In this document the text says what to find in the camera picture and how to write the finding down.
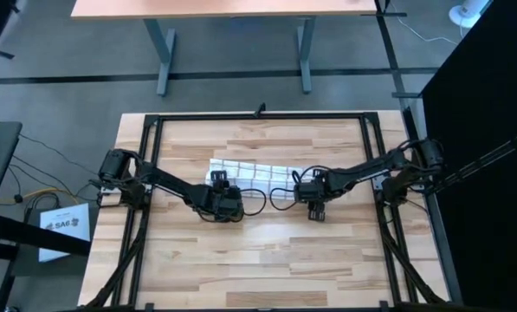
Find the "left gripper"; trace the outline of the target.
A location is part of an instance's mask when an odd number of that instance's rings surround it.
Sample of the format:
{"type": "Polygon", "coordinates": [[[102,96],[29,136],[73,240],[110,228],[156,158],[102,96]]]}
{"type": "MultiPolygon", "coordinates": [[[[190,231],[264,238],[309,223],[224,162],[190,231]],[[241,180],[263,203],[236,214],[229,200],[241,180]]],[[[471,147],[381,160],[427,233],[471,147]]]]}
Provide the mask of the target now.
{"type": "Polygon", "coordinates": [[[244,215],[241,189],[229,183],[226,171],[211,171],[210,181],[204,201],[194,211],[207,222],[240,222],[244,215]]]}

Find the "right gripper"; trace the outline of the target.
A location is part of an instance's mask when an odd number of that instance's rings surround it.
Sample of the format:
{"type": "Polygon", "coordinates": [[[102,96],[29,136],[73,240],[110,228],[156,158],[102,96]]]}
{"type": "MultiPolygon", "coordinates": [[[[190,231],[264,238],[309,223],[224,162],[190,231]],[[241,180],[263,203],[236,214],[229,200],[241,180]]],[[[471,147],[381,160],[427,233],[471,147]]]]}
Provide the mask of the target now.
{"type": "Polygon", "coordinates": [[[294,200],[297,203],[308,203],[307,218],[312,221],[324,222],[326,218],[324,201],[332,197],[326,188],[327,171],[313,171],[310,181],[303,181],[303,175],[292,172],[294,180],[294,200]]]}

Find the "white red-checked towel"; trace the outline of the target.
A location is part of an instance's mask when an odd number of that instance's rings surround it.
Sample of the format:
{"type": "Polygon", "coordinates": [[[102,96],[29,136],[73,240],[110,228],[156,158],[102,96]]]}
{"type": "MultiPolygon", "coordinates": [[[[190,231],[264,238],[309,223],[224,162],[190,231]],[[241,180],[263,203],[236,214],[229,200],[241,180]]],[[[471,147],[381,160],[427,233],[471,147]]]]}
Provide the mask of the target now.
{"type": "Polygon", "coordinates": [[[229,183],[238,186],[241,190],[251,189],[251,192],[243,194],[244,197],[260,198],[262,195],[256,192],[255,189],[269,195],[274,188],[277,188],[277,191],[273,194],[274,199],[291,201],[294,199],[292,190],[295,184],[292,172],[297,172],[301,175],[304,172],[304,168],[211,159],[209,171],[205,175],[205,183],[207,185],[212,185],[211,173],[213,171],[225,171],[229,183]]]}

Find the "grey desk leg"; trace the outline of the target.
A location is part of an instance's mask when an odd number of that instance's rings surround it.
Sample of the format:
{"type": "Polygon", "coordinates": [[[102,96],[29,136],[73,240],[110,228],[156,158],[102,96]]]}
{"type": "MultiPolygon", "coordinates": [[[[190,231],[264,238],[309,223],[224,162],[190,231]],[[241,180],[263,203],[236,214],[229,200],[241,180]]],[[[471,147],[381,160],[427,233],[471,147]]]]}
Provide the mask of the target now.
{"type": "Polygon", "coordinates": [[[176,30],[168,29],[164,33],[156,19],[145,19],[144,25],[160,61],[157,95],[165,96],[173,60],[176,30]]]}
{"type": "Polygon", "coordinates": [[[298,54],[301,70],[301,86],[304,94],[309,94],[312,91],[310,53],[315,23],[315,16],[306,17],[304,19],[303,25],[297,28],[298,54]]]}

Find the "white paper sign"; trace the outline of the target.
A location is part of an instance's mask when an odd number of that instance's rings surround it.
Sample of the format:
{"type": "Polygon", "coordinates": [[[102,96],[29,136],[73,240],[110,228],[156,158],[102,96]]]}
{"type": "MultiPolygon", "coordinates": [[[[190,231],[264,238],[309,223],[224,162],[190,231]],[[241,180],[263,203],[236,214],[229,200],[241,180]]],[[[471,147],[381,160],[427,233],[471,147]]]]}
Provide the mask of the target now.
{"type": "Polygon", "coordinates": [[[80,204],[44,211],[40,214],[39,225],[42,229],[89,242],[89,206],[88,204],[80,204]]]}

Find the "wooden desk top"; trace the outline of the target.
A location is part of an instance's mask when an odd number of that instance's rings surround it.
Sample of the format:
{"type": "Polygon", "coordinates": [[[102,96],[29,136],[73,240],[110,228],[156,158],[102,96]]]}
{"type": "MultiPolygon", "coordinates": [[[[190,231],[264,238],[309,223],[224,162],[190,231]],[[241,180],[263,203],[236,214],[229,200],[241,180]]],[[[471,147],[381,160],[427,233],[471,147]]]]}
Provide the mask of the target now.
{"type": "Polygon", "coordinates": [[[374,0],[76,0],[75,19],[367,15],[374,0]]]}

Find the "black partition stand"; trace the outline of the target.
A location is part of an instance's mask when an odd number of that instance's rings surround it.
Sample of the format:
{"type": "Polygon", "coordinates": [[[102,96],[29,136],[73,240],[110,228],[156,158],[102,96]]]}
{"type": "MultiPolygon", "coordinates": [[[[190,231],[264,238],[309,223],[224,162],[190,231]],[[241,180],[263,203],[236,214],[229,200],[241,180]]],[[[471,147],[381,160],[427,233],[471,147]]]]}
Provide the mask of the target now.
{"type": "Polygon", "coordinates": [[[392,44],[391,35],[385,21],[385,13],[382,11],[379,0],[373,0],[376,12],[373,16],[376,18],[378,28],[383,40],[385,47],[385,53],[389,63],[389,69],[391,71],[391,77],[396,92],[392,95],[394,99],[397,99],[401,107],[405,107],[410,99],[417,98],[416,95],[407,96],[407,92],[404,87],[403,76],[414,74],[414,68],[401,68],[397,62],[397,56],[395,49],[392,44]]]}

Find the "black metal beam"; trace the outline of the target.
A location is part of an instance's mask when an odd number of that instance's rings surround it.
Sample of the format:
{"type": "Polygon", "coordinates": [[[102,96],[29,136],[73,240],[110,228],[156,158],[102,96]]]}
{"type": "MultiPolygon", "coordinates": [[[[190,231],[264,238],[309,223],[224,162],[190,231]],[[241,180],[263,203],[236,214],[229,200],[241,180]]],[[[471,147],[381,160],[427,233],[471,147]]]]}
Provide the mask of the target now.
{"type": "Polygon", "coordinates": [[[78,256],[87,256],[91,247],[87,240],[45,230],[3,216],[0,216],[0,239],[78,256]]]}

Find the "black partition panel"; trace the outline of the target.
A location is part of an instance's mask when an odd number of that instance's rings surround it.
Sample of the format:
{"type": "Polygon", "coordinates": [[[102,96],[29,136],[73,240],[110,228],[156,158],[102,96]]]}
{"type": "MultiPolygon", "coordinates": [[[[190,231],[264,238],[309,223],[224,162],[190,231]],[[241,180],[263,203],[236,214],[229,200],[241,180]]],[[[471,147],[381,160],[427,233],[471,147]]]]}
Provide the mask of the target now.
{"type": "MultiPolygon", "coordinates": [[[[494,0],[423,89],[452,174],[517,136],[517,0],[494,0]]],[[[517,150],[436,195],[462,300],[517,311],[517,150]]]]}

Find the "white fan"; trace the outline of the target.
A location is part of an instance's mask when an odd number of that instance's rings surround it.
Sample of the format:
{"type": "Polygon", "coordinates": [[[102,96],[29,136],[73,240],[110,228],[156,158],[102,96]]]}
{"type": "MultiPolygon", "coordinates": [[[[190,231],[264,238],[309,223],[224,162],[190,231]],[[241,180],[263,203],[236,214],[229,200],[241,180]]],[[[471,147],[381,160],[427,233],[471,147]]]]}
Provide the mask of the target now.
{"type": "Polygon", "coordinates": [[[471,29],[481,17],[490,0],[464,0],[449,10],[449,20],[455,25],[471,29]]]}

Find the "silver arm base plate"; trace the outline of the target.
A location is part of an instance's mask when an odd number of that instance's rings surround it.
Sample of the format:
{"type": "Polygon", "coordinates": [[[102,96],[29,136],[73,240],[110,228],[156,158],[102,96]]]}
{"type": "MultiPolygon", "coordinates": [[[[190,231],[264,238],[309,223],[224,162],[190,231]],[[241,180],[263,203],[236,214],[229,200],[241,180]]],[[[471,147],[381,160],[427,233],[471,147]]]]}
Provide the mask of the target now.
{"type": "Polygon", "coordinates": [[[389,172],[384,172],[384,173],[372,178],[372,188],[375,191],[381,191],[383,189],[384,181],[390,177],[391,177],[391,174],[389,172]]]}

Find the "black aluminium table frame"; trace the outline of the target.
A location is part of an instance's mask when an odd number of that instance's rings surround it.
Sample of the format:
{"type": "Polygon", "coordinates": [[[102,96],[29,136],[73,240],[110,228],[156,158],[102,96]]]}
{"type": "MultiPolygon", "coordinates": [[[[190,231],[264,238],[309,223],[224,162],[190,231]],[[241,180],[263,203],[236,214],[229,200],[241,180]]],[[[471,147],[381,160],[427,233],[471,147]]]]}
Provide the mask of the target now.
{"type": "MultiPolygon", "coordinates": [[[[124,114],[115,145],[191,183],[212,159],[270,171],[349,167],[405,139],[397,111],[124,114]]],[[[407,250],[423,281],[453,302],[430,215],[417,193],[398,208],[378,204],[376,183],[357,185],[326,206],[322,223],[291,205],[281,182],[273,204],[247,195],[240,222],[203,221],[180,198],[151,194],[148,214],[102,199],[79,304],[92,301],[127,245],[144,247],[109,298],[133,312],[393,312],[423,295],[384,246],[380,225],[407,250]]]]}

